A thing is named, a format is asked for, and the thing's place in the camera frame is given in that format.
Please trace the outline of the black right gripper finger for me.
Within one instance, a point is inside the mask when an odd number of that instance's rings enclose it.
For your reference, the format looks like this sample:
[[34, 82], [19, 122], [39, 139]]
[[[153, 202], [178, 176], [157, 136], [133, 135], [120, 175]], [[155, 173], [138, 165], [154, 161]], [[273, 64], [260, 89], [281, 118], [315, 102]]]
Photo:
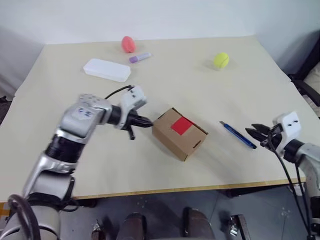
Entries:
[[265, 135], [254, 128], [245, 128], [246, 132], [260, 143], [265, 140]]
[[270, 127], [260, 123], [253, 123], [251, 126], [254, 127], [260, 133], [268, 133], [270, 131]]

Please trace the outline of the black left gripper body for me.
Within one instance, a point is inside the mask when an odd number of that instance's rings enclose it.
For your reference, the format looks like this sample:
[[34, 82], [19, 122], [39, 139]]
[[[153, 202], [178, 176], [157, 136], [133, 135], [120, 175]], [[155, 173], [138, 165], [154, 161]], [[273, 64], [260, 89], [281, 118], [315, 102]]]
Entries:
[[127, 130], [129, 126], [139, 127], [140, 126], [139, 124], [140, 124], [140, 115], [136, 110], [132, 109], [129, 111], [126, 118], [126, 122], [121, 129]]

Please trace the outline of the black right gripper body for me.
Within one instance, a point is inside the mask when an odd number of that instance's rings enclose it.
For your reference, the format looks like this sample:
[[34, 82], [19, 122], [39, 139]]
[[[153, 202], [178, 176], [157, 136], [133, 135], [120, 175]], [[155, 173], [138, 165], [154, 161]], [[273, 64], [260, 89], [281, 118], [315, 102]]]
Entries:
[[264, 141], [262, 141], [260, 145], [271, 150], [272, 148], [270, 144], [272, 144], [274, 149], [276, 149], [282, 140], [282, 131], [283, 128], [280, 124], [270, 127], [270, 131], [268, 133], [262, 133], [264, 134]]

